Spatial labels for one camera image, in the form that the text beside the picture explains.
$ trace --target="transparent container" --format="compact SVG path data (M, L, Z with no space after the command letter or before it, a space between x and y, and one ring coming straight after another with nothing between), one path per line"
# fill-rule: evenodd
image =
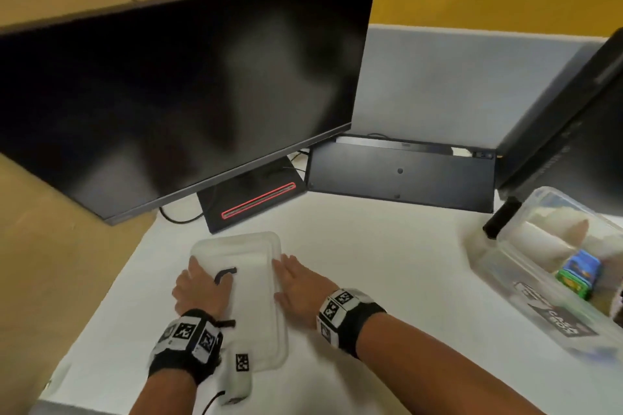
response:
M555 274L580 249L602 263L588 301ZM617 314L623 229L549 187L535 190L477 261L476 274L560 346L598 361L623 362Z

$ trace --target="black wrist band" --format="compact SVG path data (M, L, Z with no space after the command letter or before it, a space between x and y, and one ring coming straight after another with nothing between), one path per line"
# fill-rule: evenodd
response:
M168 324L150 355L149 376L161 369L181 369L201 384L221 362L223 335L216 323L203 310L193 309Z
M357 338L368 319L385 310L365 293L356 289L339 289L326 298L316 319L320 334L351 356L357 356Z

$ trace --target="monitor stand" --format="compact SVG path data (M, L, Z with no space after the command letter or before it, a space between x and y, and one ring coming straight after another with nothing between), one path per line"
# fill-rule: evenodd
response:
M197 192L214 234L294 198L307 188L287 157Z

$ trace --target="white desk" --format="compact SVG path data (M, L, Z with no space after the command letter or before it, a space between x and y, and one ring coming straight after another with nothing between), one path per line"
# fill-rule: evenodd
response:
M199 212L196 196L167 207L176 218ZM274 231L282 249L345 287L372 295L387 311L463 353L547 414L611 415L623 407L618 369L590 367L565 353L479 280L460 243L486 216L370 199L307 193L219 236ZM50 401L128 413L146 378L155 340L175 317L170 295L191 246L208 237L203 220L161 216L119 274L72 350ZM214 395L199 388L195 414ZM253 375L236 414L403 413L361 363L316 336L289 330L289 356L276 371Z

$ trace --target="monitor screen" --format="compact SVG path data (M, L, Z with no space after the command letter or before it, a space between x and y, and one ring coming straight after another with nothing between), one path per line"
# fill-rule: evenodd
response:
M6 33L0 151L109 221L163 205L346 130L371 5L162 0Z

